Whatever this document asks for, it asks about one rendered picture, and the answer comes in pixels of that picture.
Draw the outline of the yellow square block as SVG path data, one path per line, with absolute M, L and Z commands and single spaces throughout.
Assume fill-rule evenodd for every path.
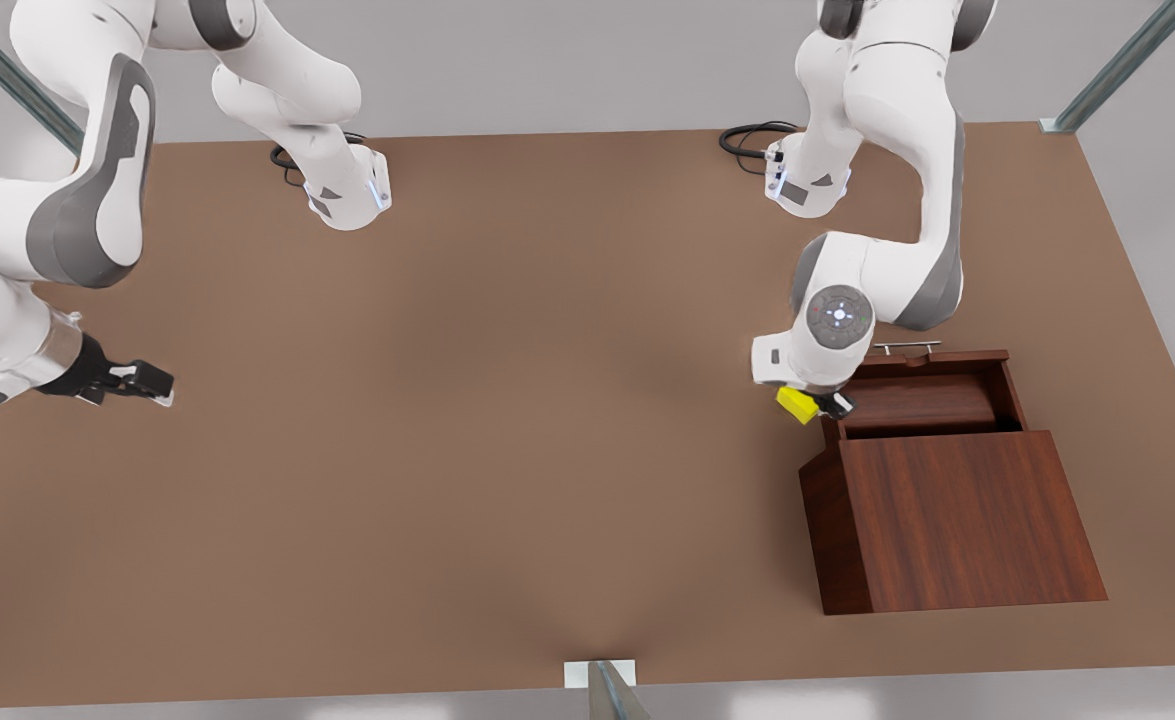
M 801 389 L 779 386 L 776 389 L 776 402 L 803 425 L 807 425 L 810 420 L 814 420 L 821 413 L 815 398 L 803 392 Z

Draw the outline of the wooden drawer with silver handle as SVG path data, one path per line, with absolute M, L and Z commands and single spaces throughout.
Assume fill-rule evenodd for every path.
M 842 386 L 846 418 L 821 419 L 839 439 L 1020 432 L 1026 420 L 1003 350 L 882 355 L 862 359 Z

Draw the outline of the dark wooden cabinet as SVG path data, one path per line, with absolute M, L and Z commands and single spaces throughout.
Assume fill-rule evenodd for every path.
M 838 439 L 799 486 L 825 614 L 1107 597 L 1047 430 Z

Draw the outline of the silver frame post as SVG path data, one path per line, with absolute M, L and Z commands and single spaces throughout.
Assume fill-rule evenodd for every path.
M 1055 117 L 1038 120 L 1045 135 L 1075 135 L 1128 78 L 1175 32 L 1175 0 L 1163 0 L 1116 54 L 1077 92 Z
M 51 135 L 58 137 L 72 155 L 79 155 L 83 143 L 83 129 L 1 49 L 0 87 Z
M 588 720 L 652 720 L 636 694 L 633 659 L 563 664 L 564 687 L 588 691 Z

